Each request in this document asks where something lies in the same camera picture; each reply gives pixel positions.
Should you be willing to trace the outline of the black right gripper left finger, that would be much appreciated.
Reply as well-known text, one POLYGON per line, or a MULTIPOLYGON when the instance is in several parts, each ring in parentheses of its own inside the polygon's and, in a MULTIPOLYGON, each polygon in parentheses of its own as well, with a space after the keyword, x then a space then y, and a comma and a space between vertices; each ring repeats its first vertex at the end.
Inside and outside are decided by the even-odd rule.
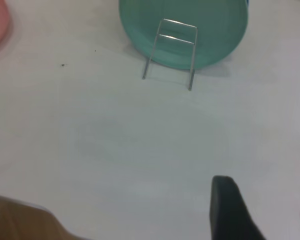
POLYGON ((209 221, 213 240, 264 240, 236 182, 215 175, 211 182, 209 221))

